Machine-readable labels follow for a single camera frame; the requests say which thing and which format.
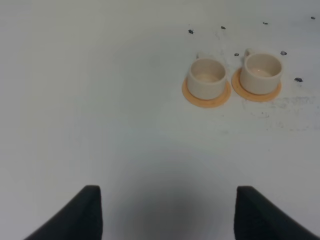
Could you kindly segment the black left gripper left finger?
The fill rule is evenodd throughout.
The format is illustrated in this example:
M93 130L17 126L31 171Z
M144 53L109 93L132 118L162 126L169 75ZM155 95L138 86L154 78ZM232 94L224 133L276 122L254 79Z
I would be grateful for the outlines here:
M86 185L58 213L27 237L28 240L101 240L101 188Z

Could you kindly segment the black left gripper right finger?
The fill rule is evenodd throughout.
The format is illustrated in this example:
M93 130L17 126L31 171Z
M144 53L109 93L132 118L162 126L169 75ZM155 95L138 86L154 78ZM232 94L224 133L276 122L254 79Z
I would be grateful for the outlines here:
M236 240L318 240L252 186L236 189L233 222Z

